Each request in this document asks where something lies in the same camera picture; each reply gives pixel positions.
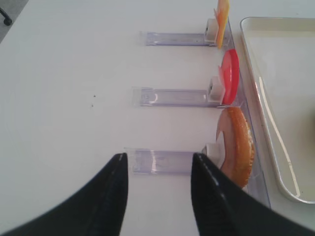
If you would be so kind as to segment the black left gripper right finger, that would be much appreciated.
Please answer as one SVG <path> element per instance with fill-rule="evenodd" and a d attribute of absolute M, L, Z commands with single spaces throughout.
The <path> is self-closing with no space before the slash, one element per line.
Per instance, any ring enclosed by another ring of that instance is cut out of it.
<path fill-rule="evenodd" d="M 194 153 L 191 202 L 201 236 L 313 236 L 233 183 L 202 153 Z"/>

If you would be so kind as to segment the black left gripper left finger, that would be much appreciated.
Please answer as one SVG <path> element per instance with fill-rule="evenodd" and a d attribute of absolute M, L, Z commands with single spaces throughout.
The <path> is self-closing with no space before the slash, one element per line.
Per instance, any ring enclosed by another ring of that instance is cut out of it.
<path fill-rule="evenodd" d="M 118 236 L 128 198 L 127 154 L 115 154 L 78 192 L 6 236 Z"/>

